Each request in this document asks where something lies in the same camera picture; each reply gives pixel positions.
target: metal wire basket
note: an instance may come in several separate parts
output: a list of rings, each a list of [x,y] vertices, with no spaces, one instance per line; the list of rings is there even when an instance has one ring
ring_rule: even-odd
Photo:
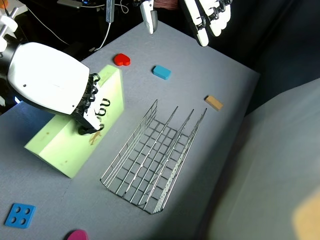
[[[138,124],[100,181],[111,192],[149,214],[161,212],[182,169],[185,158],[207,111],[190,135],[183,133],[194,110],[182,126],[169,127],[178,107],[166,123],[155,119],[156,100]]]

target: blue block with holes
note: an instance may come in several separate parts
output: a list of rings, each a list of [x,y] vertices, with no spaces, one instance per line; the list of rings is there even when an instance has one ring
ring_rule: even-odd
[[[171,71],[169,69],[166,69],[165,67],[160,65],[155,66],[152,72],[154,75],[164,80],[168,80],[171,75]]]
[[[4,225],[13,228],[26,229],[31,223],[36,207],[14,203]]]

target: red heart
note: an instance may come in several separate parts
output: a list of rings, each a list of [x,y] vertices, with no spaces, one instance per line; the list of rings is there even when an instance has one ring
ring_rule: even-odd
[[[117,66],[129,66],[130,65],[130,58],[123,53],[119,53],[115,58],[113,59],[114,64]]]
[[[89,240],[89,237],[86,231],[78,229],[71,233],[67,240]]]

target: white cable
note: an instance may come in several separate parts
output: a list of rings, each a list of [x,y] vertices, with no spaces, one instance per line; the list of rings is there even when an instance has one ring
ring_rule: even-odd
[[[116,6],[120,6],[121,7],[121,11],[124,14],[127,14],[129,12],[129,8],[126,5],[122,4],[122,0],[120,0],[120,4],[115,3],[114,5]],[[100,8],[100,7],[104,7],[105,5],[98,5],[98,6],[81,6],[82,8]]]
[[[58,37],[50,28],[48,28],[42,21],[40,21],[40,19],[39,18],[37,18],[37,16],[27,7],[27,9],[30,11],[30,13],[32,13],[32,15],[36,18],[36,19],[38,19],[38,21],[43,25],[43,26],[45,26],[46,27],[46,29],[48,29],[51,33],[53,33],[53,35],[55,35],[61,42],[63,42],[64,44],[67,44],[67,45],[69,45],[68,43],[66,43],[65,41],[63,41],[60,37]]]
[[[102,46],[105,44],[105,41],[106,41],[106,39],[107,39],[107,36],[108,36],[109,30],[110,30],[110,26],[111,26],[111,23],[109,23],[109,25],[108,25],[108,30],[106,31],[106,35],[105,35],[105,37],[104,37],[104,40],[103,40],[103,42],[102,42],[101,46],[100,46],[100,47],[98,47],[96,50],[94,50],[95,52],[96,52],[96,51],[98,51],[98,50],[100,50],[100,49],[102,48]]]

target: gray table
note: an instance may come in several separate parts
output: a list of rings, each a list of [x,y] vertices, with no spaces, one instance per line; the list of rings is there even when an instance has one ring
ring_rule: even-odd
[[[125,111],[74,179],[24,149],[50,113],[20,103],[0,117],[0,220],[13,203],[37,208],[28,229],[1,224],[0,239],[62,240],[74,229],[86,230],[92,240],[196,234],[259,75],[161,22],[154,35],[140,24],[83,63],[99,72],[118,53],[131,58],[130,66],[121,67]],[[154,65],[172,70],[171,78],[154,76]],[[221,100],[223,109],[211,108],[206,95]],[[107,191],[99,178],[155,99],[161,121],[179,106],[172,127],[193,108],[190,127],[208,111],[164,211],[149,215]]]

